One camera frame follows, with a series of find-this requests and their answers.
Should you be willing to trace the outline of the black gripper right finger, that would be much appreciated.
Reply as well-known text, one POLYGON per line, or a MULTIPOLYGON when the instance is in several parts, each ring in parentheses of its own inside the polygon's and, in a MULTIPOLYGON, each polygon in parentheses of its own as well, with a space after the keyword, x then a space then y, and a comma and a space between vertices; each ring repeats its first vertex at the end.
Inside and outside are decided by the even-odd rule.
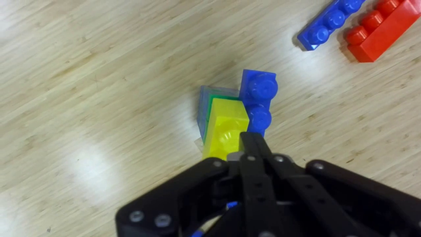
POLYGON ((322 159, 300 167, 262 135, 258 147, 279 184, 275 193, 297 202, 320 237, 421 237, 420 197, 322 159))

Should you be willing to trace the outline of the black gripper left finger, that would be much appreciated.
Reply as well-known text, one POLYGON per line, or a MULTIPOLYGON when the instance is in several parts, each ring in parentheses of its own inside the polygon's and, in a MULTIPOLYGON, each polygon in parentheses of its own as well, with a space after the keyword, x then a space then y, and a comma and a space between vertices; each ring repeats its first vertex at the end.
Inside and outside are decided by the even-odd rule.
POLYGON ((117 237, 192 237, 211 218, 204 237, 280 237, 270 156, 262 135, 244 132, 237 160, 207 157, 121 206, 117 237))

